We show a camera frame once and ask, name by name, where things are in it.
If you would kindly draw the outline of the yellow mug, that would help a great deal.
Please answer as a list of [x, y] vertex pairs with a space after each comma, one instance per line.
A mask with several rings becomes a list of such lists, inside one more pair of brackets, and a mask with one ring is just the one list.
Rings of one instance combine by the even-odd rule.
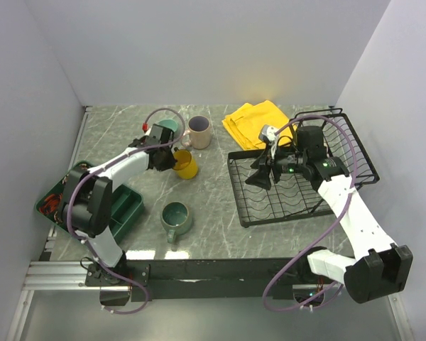
[[173, 170], [180, 178], [190, 180], [197, 175], [198, 166], [190, 151], [175, 149], [173, 156], [176, 160]]

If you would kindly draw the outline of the green glazed mug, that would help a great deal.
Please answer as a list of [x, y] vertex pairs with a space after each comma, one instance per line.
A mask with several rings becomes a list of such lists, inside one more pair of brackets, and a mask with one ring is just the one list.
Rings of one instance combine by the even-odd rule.
[[182, 202], [170, 202], [160, 214], [160, 222], [166, 232], [167, 242], [174, 244], [176, 239], [186, 234], [192, 227], [193, 217], [189, 207]]

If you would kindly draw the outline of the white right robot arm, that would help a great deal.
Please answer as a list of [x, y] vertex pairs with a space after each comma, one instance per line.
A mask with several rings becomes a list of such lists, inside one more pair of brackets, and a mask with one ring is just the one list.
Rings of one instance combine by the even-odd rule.
[[296, 129], [286, 147], [280, 146], [274, 126], [265, 125], [259, 138], [266, 147], [253, 162], [255, 172], [246, 184], [268, 190], [284, 173], [302, 175], [329, 205], [336, 217], [333, 226], [342, 227], [354, 253], [342, 256], [312, 242], [270, 280], [263, 293], [268, 295], [297, 261], [301, 261], [297, 265], [301, 281], [312, 283], [320, 276], [327, 277], [345, 286], [357, 303], [403, 291], [413, 253], [408, 246], [397, 245], [376, 221], [356, 189], [355, 174], [339, 157], [330, 155], [321, 127]]

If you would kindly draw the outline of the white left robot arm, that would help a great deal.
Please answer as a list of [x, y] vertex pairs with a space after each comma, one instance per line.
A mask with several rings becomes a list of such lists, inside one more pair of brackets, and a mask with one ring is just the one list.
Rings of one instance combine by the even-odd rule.
[[119, 155], [92, 168], [73, 168], [67, 175], [57, 212], [94, 255], [105, 265], [102, 276], [113, 286], [128, 276], [124, 252], [115, 241], [109, 222], [113, 193], [129, 178], [148, 169], [166, 171], [175, 165], [172, 145], [175, 133], [154, 124], [146, 135], [134, 139]]

